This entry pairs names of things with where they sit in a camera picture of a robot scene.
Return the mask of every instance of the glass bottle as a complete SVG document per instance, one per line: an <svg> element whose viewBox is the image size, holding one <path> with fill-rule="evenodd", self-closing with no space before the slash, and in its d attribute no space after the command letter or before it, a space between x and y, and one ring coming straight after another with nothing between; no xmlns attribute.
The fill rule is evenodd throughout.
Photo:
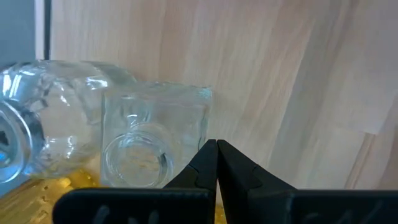
<svg viewBox="0 0 398 224"><path fill-rule="evenodd" d="M163 187L205 142L211 90L137 82L103 97L101 182Z"/></svg>
<svg viewBox="0 0 398 224"><path fill-rule="evenodd" d="M0 73L0 183L62 177L100 151L101 93L135 83L100 62L38 60Z"/></svg>

